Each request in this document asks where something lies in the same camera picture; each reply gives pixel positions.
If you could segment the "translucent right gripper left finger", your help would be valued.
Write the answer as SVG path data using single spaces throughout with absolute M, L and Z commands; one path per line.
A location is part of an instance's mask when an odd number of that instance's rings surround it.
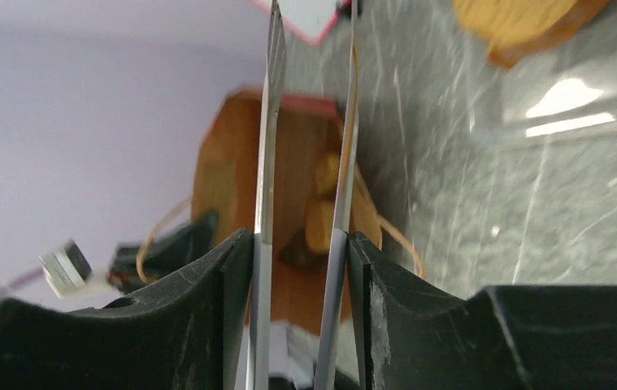
M 254 227 L 102 309 L 0 297 L 0 389 L 233 388 L 244 332 L 248 389 L 269 386 L 276 123 L 285 31 L 272 2 Z

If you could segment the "orange fake bread slice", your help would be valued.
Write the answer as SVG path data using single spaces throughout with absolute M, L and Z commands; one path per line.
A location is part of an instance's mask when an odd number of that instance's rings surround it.
M 306 204 L 306 244 L 319 255 L 327 254 L 330 248 L 340 160 L 336 152 L 318 158 L 313 173 L 314 193 Z

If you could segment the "orange fake bread piece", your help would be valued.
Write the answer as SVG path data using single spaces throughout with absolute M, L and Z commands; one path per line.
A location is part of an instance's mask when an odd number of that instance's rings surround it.
M 481 39 L 486 58 L 510 69 L 522 59 L 568 41 L 609 0 L 453 0 L 461 28 Z

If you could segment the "red paper bag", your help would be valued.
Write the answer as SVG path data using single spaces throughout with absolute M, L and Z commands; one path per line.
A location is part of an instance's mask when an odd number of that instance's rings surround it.
M 215 211 L 219 244 L 254 222 L 261 122 L 261 91 L 241 88 L 222 102 L 198 151 L 193 191 L 180 208 L 192 219 Z M 280 102 L 273 203 L 271 318 L 318 335 L 327 256 L 309 250 L 306 204 L 313 173 L 327 152 L 341 156 L 344 115 L 331 98 L 289 94 Z

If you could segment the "translucent right gripper right finger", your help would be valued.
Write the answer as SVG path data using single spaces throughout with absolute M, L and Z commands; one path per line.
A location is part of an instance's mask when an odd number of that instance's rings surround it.
M 352 247 L 372 389 L 617 389 L 617 1 L 507 73 L 448 1 L 366 1 L 321 72 L 345 93 L 357 44 L 358 161 L 424 259 Z

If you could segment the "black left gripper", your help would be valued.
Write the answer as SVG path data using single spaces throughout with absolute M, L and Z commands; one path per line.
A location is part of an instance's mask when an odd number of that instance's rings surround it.
M 146 254 L 146 275 L 160 279 L 207 254 L 212 249 L 218 226 L 219 214 L 211 211 L 157 239 Z M 139 249 L 138 243 L 121 243 L 112 257 L 107 283 L 123 294 L 146 285 L 137 274 Z

